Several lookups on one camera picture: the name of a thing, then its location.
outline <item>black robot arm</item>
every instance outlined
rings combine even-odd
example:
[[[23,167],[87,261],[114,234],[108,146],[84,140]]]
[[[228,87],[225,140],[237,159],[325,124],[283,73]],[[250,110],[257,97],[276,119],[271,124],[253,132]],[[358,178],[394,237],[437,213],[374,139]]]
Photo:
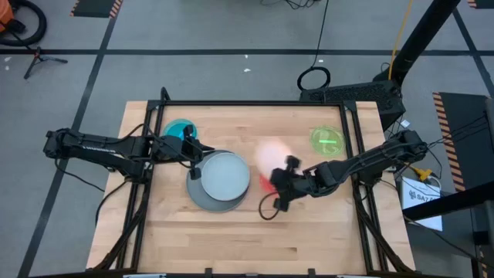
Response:
[[[271,174],[270,181],[279,194],[273,206],[286,212],[289,203],[296,198],[327,196],[352,174],[359,174],[360,180],[366,184],[374,184],[386,168],[420,161],[426,152],[427,144],[415,131],[401,131],[379,147],[345,161],[320,163],[307,168],[302,175],[295,173],[300,160],[289,156],[286,169],[277,168]]]
[[[134,182],[145,182],[146,163],[191,162],[191,176],[200,178],[195,165],[202,161],[204,151],[214,150],[192,137],[192,126],[184,129],[184,140],[175,136],[157,137],[143,124],[134,128],[147,128],[151,135],[110,138],[82,134],[69,128],[48,131],[43,152],[48,158],[79,158],[119,171]]]

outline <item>blurred object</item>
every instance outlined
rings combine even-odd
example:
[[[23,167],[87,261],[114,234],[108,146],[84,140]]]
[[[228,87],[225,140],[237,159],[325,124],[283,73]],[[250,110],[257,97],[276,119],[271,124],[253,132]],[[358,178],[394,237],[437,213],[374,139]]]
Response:
[[[259,184],[261,185],[262,190],[268,193],[273,193],[276,192],[276,188],[274,185],[272,185],[271,182],[267,178],[265,178],[263,175],[259,175]]]
[[[255,149],[255,166],[259,169],[259,184],[267,192],[274,192],[275,187],[269,182],[272,170],[284,168],[286,157],[292,155],[290,148],[280,139],[273,138],[261,142]]]

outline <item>yellow cable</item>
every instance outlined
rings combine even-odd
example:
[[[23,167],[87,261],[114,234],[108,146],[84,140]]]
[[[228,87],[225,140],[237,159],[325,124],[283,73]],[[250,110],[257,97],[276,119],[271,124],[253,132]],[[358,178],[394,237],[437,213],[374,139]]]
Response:
[[[400,32],[398,32],[398,37],[396,38],[396,42],[394,42],[393,54],[391,54],[391,62],[389,63],[389,73],[387,74],[387,79],[391,80],[391,71],[393,70],[394,63],[394,54],[396,54],[396,49],[398,48],[398,43],[400,43],[401,34],[403,33],[404,26],[407,25],[408,15],[410,15],[411,11],[411,3],[414,0],[410,0],[408,3],[407,12],[404,14],[403,22],[401,23]]]

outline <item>concrete floor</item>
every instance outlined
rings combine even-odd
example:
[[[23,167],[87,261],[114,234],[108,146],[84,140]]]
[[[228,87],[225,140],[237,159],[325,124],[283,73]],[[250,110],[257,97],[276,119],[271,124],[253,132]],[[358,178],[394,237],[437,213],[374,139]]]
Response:
[[[32,57],[4,54],[5,49],[11,48],[0,46],[0,128],[4,131],[0,136],[4,146],[0,157],[8,162],[0,168],[4,177],[4,186],[0,187],[0,221],[4,223],[0,226],[1,277],[26,272],[30,276],[78,272],[86,266],[94,213],[102,193],[67,176],[62,180],[46,229],[41,229],[44,234],[39,248],[29,252],[34,260],[25,259],[55,174],[53,161],[42,153],[45,133],[72,126],[81,100],[90,97],[80,130],[116,136],[125,103],[157,98],[162,86],[175,100],[296,100],[296,78],[313,61],[313,56],[307,55],[245,57],[242,52],[163,52],[157,56],[100,56],[103,61],[95,67],[109,19],[71,18],[73,2],[67,0],[32,1],[43,9],[49,21],[40,45],[45,49],[75,49],[75,55],[63,56],[69,60],[66,65],[47,62],[36,66],[32,77],[25,81],[22,76]],[[401,44],[430,2],[414,2]],[[407,3],[330,0],[321,49],[391,49]],[[293,11],[284,3],[263,6],[256,0],[124,0],[107,48],[314,49],[323,8],[323,3],[318,3]],[[466,1],[458,10],[476,48],[494,50],[494,10],[473,10]],[[26,11],[19,13],[19,19],[28,24],[36,22]],[[82,55],[81,49],[92,49],[86,54],[94,55]],[[457,22],[450,17],[428,49],[469,47]],[[370,81],[390,57],[354,52],[319,59],[331,71],[331,85],[337,86]],[[494,57],[483,56],[482,61],[494,74]],[[96,77],[94,85],[90,82],[92,72]],[[304,86],[320,84],[321,78],[308,76]],[[424,141],[441,137],[431,95],[435,91],[489,95],[472,56],[422,56],[408,74],[403,94],[407,108],[404,118]],[[444,167],[443,190],[453,192],[444,148],[437,146],[434,152]],[[418,165],[438,169],[430,157]],[[106,184],[107,172],[100,166],[71,160],[67,170],[102,188]],[[445,234],[474,253],[469,221],[468,211],[448,215]],[[409,227],[408,231],[418,270],[471,276],[469,259],[458,256],[427,231],[417,227]]]

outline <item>wooden tabletop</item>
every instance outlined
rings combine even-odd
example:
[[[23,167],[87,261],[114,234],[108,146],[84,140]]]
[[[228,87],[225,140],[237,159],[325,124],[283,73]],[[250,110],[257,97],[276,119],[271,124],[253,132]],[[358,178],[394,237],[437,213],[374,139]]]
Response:
[[[128,102],[120,127],[120,136],[144,122],[146,102]],[[375,103],[357,103],[366,149],[384,142]],[[353,150],[357,149],[351,115],[347,113]],[[235,152],[250,167],[251,181],[245,200],[235,210],[210,213],[201,210],[188,197],[187,169],[179,164],[161,164],[154,169],[151,197],[147,210],[140,272],[307,274],[365,274],[364,258],[350,179],[332,195],[305,197],[290,204],[267,222],[257,207],[266,192],[259,185],[254,165],[256,145],[276,137],[302,160],[301,169],[327,161],[310,143],[316,127],[341,130],[337,107],[165,107],[163,127],[172,120],[187,118],[198,129],[201,143]],[[345,152],[338,157],[344,160]],[[389,174],[384,180],[394,183]],[[123,181],[110,174],[106,194]],[[111,196],[100,212],[87,266],[95,266],[107,254],[122,232],[130,185]],[[414,261],[401,214],[397,192],[384,183],[374,187],[377,210],[384,238],[411,268]],[[263,206],[266,215],[273,210],[272,199]],[[379,270],[375,242],[370,236],[373,264]],[[126,265],[134,239],[129,241]]]

